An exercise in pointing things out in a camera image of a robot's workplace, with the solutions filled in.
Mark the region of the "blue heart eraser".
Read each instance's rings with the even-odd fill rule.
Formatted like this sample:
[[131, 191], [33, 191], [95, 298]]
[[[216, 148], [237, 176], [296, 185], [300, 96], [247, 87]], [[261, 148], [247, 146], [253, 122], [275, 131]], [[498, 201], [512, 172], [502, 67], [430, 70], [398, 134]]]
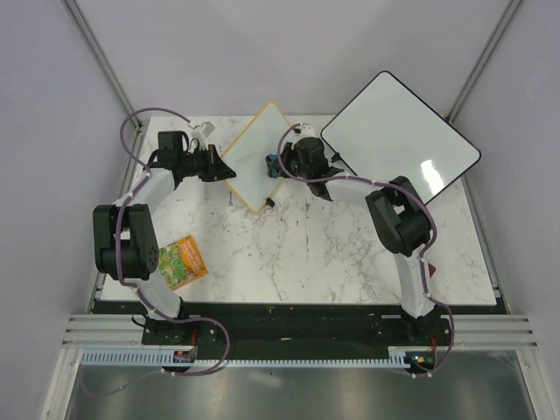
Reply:
[[271, 179], [277, 179], [280, 177], [280, 166], [278, 164], [278, 157], [276, 154], [269, 154], [265, 158], [265, 163], [267, 166], [267, 176]]

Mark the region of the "yellow framed small whiteboard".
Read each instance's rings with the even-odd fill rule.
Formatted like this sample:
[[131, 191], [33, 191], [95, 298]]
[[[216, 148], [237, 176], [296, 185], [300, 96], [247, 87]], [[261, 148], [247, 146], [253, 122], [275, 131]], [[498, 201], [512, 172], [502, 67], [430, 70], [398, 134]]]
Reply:
[[236, 173], [226, 180], [227, 186], [253, 214], [264, 209], [280, 186], [278, 178], [268, 177], [265, 158], [277, 153], [280, 137], [289, 127], [281, 109], [269, 101], [221, 155]]

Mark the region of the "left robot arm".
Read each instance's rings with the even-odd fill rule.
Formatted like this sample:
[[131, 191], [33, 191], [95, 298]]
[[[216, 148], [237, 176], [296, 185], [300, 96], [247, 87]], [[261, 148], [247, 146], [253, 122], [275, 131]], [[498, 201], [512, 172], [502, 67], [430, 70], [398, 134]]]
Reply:
[[208, 142], [213, 130], [205, 122], [190, 133], [158, 132], [157, 149], [143, 164], [138, 182], [113, 204], [93, 211], [96, 268], [132, 289], [154, 319], [164, 319], [161, 332], [173, 344], [185, 343], [193, 329], [179, 315], [181, 298], [158, 270], [152, 214], [186, 178], [212, 183], [236, 177]]

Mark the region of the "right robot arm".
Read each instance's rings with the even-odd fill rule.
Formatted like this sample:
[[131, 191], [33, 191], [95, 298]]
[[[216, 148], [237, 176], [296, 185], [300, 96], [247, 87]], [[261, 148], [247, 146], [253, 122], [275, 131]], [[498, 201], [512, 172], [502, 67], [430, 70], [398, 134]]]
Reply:
[[381, 245], [395, 258], [401, 306], [410, 315], [400, 324], [402, 337], [414, 345], [428, 339], [432, 324], [425, 316], [436, 305], [428, 280], [436, 269], [425, 254], [437, 230], [410, 181], [399, 176], [389, 182], [374, 182], [335, 167], [327, 159], [322, 141], [312, 136], [285, 143], [276, 154], [269, 154], [265, 163], [270, 178], [297, 180], [323, 200], [342, 201], [369, 211]]

